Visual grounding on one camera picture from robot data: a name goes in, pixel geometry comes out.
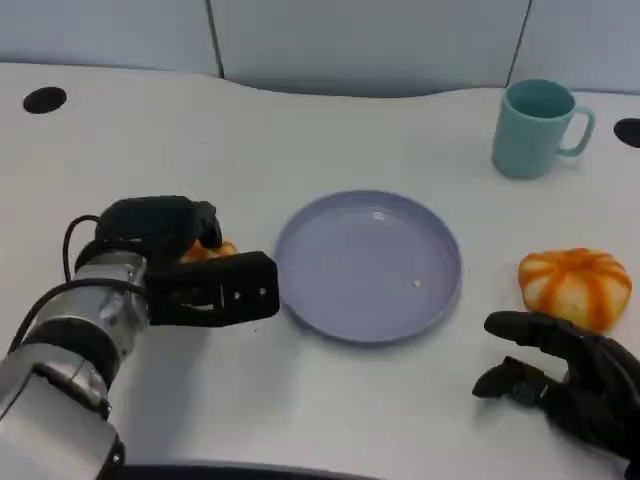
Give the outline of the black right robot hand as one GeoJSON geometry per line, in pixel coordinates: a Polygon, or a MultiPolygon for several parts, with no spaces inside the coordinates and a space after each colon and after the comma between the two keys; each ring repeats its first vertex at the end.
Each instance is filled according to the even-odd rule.
{"type": "Polygon", "coordinates": [[[507,356],[476,381],[475,397],[536,408],[563,433],[627,460],[626,479],[639,477],[639,360],[633,354],[610,337],[542,313],[493,312],[484,328],[560,358],[568,370],[557,381],[507,356]]]}

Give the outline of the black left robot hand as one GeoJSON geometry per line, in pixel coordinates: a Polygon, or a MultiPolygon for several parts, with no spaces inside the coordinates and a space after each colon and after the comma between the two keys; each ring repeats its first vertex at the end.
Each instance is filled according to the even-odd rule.
{"type": "Polygon", "coordinates": [[[115,202],[100,215],[95,241],[135,251],[150,262],[174,263],[195,243],[217,249],[223,238],[211,203],[168,195],[115,202]]]}

